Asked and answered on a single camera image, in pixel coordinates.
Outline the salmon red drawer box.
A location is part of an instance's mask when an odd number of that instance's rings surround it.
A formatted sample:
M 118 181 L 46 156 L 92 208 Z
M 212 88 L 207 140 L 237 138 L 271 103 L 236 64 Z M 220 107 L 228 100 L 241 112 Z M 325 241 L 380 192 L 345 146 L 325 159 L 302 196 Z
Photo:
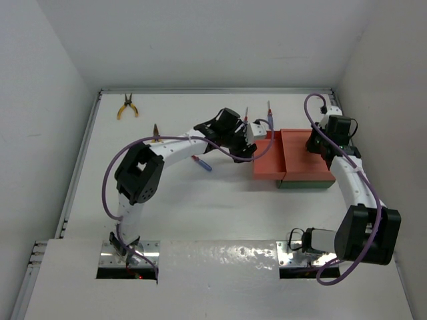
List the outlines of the salmon red drawer box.
M 335 178 L 321 156 L 306 150 L 310 134 L 309 129 L 280 129 L 274 133 L 268 132 L 265 139 L 256 141 L 255 156 L 260 155 L 270 142 L 273 145 L 265 155 L 254 160 L 253 178 L 334 183 Z

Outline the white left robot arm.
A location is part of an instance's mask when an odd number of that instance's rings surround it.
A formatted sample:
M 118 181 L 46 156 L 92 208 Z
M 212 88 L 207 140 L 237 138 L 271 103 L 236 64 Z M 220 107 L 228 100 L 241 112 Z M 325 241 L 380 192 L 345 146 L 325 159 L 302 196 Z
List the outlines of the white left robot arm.
M 247 123 L 235 111 L 224 108 L 175 139 L 162 137 L 160 142 L 139 142 L 130 147 L 114 174 L 119 194 L 117 220 L 122 229 L 110 233 L 110 243 L 124 256 L 126 247 L 139 241 L 137 224 L 143 204 L 154 196 L 164 169 L 217 147 L 225 147 L 236 163 L 244 162 L 255 153 L 255 141 L 266 134 L 260 120 Z

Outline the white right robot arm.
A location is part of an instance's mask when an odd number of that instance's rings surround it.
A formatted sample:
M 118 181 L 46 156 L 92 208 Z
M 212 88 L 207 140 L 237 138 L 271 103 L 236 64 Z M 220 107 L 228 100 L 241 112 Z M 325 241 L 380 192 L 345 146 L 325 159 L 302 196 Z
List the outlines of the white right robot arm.
M 390 263 L 401 224 L 400 213 L 377 201 L 367 186 L 362 157 L 350 145 L 352 119 L 330 112 L 315 122 L 306 142 L 310 153 L 321 155 L 342 192 L 347 213 L 334 235 L 334 253 L 342 261 L 355 261 L 368 245 L 377 215 L 380 224 L 361 262 Z

